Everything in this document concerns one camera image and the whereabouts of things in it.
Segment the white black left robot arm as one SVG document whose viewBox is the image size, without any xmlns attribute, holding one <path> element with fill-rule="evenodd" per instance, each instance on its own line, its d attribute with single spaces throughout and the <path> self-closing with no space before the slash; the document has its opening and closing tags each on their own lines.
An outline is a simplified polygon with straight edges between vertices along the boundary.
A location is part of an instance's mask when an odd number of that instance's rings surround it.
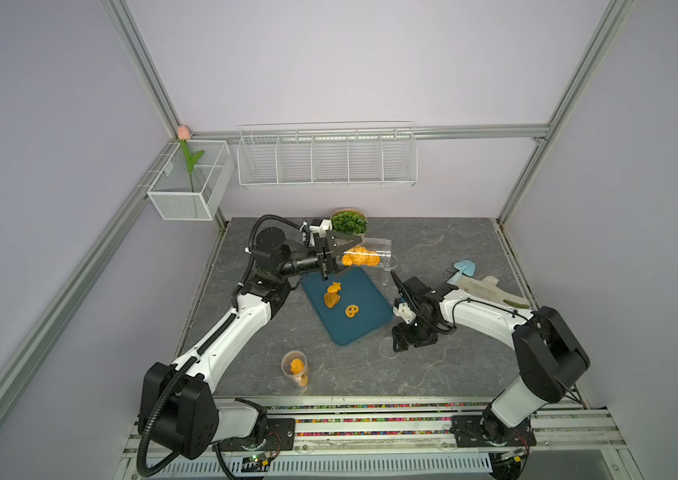
<svg viewBox="0 0 678 480">
<path fill-rule="evenodd" d="M 296 223 L 267 214 L 256 220 L 246 247 L 248 263 L 225 317 L 184 354 L 169 364 L 155 363 L 145 374 L 136 456 L 141 477 L 156 475 L 178 457 L 195 459 L 207 449 L 219 453 L 227 441 L 265 444 L 265 408 L 243 398 L 215 399 L 218 383 L 281 310 L 294 289 L 292 279 L 342 272 L 345 252 L 362 241 L 337 231 L 327 219 Z"/>
</svg>

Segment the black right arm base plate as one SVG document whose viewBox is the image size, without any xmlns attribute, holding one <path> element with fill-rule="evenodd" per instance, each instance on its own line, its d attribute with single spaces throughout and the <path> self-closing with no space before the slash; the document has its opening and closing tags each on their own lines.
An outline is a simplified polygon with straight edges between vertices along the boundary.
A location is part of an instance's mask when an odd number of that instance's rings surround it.
<svg viewBox="0 0 678 480">
<path fill-rule="evenodd" d="M 457 446 L 467 447 L 533 447 L 537 445 L 530 419 L 515 427 L 508 427 L 500 420 L 478 414 L 455 415 L 451 418 L 449 431 Z"/>
</svg>

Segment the clear cookie jar back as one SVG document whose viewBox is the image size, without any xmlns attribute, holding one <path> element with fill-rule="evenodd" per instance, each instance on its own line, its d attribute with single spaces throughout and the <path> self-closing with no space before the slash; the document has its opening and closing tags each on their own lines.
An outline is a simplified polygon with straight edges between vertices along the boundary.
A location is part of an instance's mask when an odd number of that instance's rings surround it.
<svg viewBox="0 0 678 480">
<path fill-rule="evenodd" d="M 364 237 L 358 245 L 344 252 L 341 264 L 345 267 L 390 269 L 392 267 L 392 241 L 384 238 Z"/>
</svg>

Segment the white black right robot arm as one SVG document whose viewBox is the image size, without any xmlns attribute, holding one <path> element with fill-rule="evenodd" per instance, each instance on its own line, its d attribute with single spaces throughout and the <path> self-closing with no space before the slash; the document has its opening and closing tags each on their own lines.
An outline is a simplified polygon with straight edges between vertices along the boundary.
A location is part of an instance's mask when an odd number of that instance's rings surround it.
<svg viewBox="0 0 678 480">
<path fill-rule="evenodd" d="M 431 288 L 417 277 L 394 281 L 399 297 L 393 313 L 402 320 L 392 329 L 395 352 L 434 345 L 461 327 L 492 337 L 515 352 L 518 377 L 468 430 L 490 445 L 504 446 L 515 439 L 528 445 L 524 433 L 530 417 L 562 400 L 591 366 L 584 347 L 554 308 L 502 306 L 449 284 Z"/>
</svg>

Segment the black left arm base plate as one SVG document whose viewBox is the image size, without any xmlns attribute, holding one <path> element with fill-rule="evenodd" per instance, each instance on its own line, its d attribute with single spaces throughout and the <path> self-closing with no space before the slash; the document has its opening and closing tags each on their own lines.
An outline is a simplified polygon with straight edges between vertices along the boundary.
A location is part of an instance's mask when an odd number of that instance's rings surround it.
<svg viewBox="0 0 678 480">
<path fill-rule="evenodd" d="M 295 440 L 296 419 L 274 417 L 259 422 L 248 436 L 222 440 L 220 447 L 224 452 L 291 451 Z"/>
</svg>

